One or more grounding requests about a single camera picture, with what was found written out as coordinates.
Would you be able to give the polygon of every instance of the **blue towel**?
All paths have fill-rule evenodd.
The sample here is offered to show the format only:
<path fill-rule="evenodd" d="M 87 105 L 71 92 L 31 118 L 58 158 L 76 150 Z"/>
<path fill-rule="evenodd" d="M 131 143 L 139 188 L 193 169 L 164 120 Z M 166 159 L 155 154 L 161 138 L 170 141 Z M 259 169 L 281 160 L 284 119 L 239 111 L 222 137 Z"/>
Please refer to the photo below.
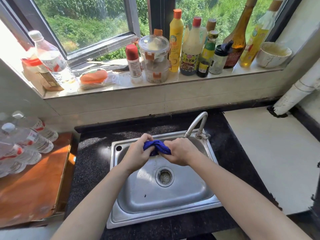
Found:
<path fill-rule="evenodd" d="M 156 155 L 158 155 L 158 152 L 171 155 L 171 151 L 170 151 L 169 147 L 167 147 L 160 140 L 146 141 L 144 143 L 143 150 L 145 151 L 150 146 L 155 146 L 155 149 L 150 153 L 150 156 L 156 156 Z"/>

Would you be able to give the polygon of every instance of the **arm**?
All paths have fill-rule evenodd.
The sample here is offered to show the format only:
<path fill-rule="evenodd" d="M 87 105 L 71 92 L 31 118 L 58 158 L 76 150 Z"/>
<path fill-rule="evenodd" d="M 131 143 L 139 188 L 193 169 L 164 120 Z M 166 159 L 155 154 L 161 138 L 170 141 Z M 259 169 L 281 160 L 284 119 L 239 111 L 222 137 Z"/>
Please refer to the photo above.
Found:
<path fill-rule="evenodd" d="M 115 166 L 78 204 L 51 240 L 100 239 L 126 179 L 148 161 L 150 153 L 154 150 L 154 146 L 151 146 L 143 151 L 143 144 L 147 140 L 153 141 L 152 136 L 143 134 L 130 145 L 121 163 Z"/>
<path fill-rule="evenodd" d="M 210 187 L 250 239 L 310 240 L 294 222 L 244 181 L 204 156 L 186 138 L 165 141 L 171 163 L 189 165 Z"/>

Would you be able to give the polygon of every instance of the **stainless steel sink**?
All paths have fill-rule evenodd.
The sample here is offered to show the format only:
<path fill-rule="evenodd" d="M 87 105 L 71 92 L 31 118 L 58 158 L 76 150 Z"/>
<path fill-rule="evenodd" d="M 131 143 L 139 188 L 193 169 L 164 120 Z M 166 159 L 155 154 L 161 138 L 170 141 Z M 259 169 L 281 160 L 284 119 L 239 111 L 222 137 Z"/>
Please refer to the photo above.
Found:
<path fill-rule="evenodd" d="M 161 141 L 183 137 L 185 131 L 153 136 Z M 194 129 L 190 141 L 215 163 L 217 159 L 209 140 L 197 139 Z M 126 154 L 131 140 L 116 141 L 111 148 L 111 166 L 118 165 Z M 201 211 L 221 206 L 206 183 L 189 166 L 170 163 L 160 155 L 150 157 L 148 162 L 126 180 L 114 203 L 107 228 L 116 228 L 168 216 Z"/>

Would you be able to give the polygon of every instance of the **white bowl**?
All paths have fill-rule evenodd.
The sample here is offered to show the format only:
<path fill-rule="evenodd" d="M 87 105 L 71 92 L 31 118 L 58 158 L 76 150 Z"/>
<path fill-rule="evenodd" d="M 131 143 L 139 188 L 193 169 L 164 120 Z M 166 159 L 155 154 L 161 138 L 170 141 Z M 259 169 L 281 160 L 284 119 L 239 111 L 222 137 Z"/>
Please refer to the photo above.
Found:
<path fill-rule="evenodd" d="M 292 54 L 291 49 L 274 42 L 264 42 L 256 56 L 260 67 L 274 68 L 284 63 Z"/>

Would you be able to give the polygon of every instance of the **sink drain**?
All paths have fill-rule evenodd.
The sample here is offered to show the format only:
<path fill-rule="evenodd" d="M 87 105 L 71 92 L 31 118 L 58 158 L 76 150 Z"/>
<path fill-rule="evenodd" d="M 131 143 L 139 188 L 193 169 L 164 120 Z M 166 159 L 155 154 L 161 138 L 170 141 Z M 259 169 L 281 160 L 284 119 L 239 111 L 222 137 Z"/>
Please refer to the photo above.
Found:
<path fill-rule="evenodd" d="M 174 173 L 170 168 L 159 168 L 158 171 L 155 173 L 155 180 L 158 183 L 158 185 L 162 187 L 168 187 L 172 185 L 172 183 L 174 182 Z"/>

